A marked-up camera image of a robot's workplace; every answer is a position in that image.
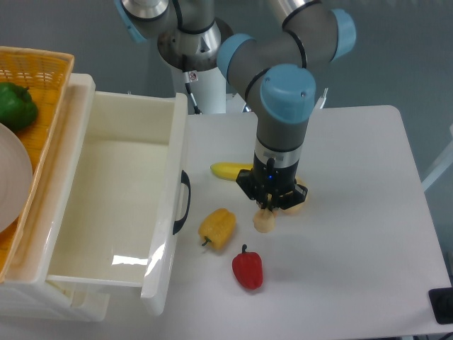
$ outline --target yellow bell pepper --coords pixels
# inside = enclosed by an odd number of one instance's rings
[[[198,228],[198,234],[204,242],[216,250],[224,247],[236,227],[236,216],[225,208],[215,210],[208,215]]]

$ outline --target cable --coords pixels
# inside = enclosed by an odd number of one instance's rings
[[[201,115],[202,112],[198,108],[197,101],[195,100],[195,97],[193,96],[193,92],[192,92],[192,89],[190,88],[190,84],[189,83],[185,83],[185,90],[187,91],[187,94],[189,95],[190,100],[192,101],[193,110],[195,111],[195,114],[196,115]]]
[[[187,62],[187,55],[183,55],[183,60],[182,60],[182,68],[183,68],[182,71],[183,71],[183,73],[188,72],[188,69],[187,69],[187,67],[185,65],[186,62]],[[190,87],[190,81],[187,80],[187,82],[184,85],[185,85],[185,90],[187,92],[187,95],[189,96],[190,100],[192,101],[193,110],[194,110],[195,114],[196,115],[201,115],[202,112],[198,108],[197,101],[195,100],[195,96],[193,95],[192,88]]]

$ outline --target wicker basket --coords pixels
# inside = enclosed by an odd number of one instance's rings
[[[0,233],[0,282],[4,281],[21,240],[23,226],[38,187],[73,66],[72,55],[0,46],[0,82],[10,81],[28,86],[30,95],[38,107],[36,121],[17,133],[30,156],[33,182],[22,213]]]

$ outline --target white table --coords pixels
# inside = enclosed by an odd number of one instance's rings
[[[97,324],[0,319],[5,339],[356,339],[442,333],[428,291],[449,278],[398,112],[388,106],[317,111],[299,175],[309,199],[270,234],[234,183],[210,173],[220,161],[249,162],[256,118],[191,116],[189,219],[178,238],[166,309],[150,318],[138,298],[113,297]],[[200,246],[197,228],[218,207],[237,216],[221,253]],[[231,260],[246,243],[265,271],[247,293]]]

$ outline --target robotic arm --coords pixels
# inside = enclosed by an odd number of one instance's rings
[[[269,210],[303,203],[307,188],[297,185],[299,163],[316,84],[306,70],[330,62],[355,44],[355,26],[342,10],[327,11],[319,0],[273,0],[282,34],[258,44],[233,35],[221,46],[217,64],[258,116],[251,171],[236,182]]]
[[[307,69],[349,52],[356,32],[346,12],[328,11],[319,0],[269,2],[282,33],[258,43],[248,35],[232,35],[214,17],[214,0],[115,0],[134,40],[158,35],[161,56],[182,73],[219,69],[222,81],[256,113],[253,168],[241,171],[236,182],[262,209],[272,210],[300,204],[307,195],[307,188],[295,181],[316,91]],[[205,79],[201,94],[212,97],[218,79]],[[196,107],[190,80],[184,82]]]

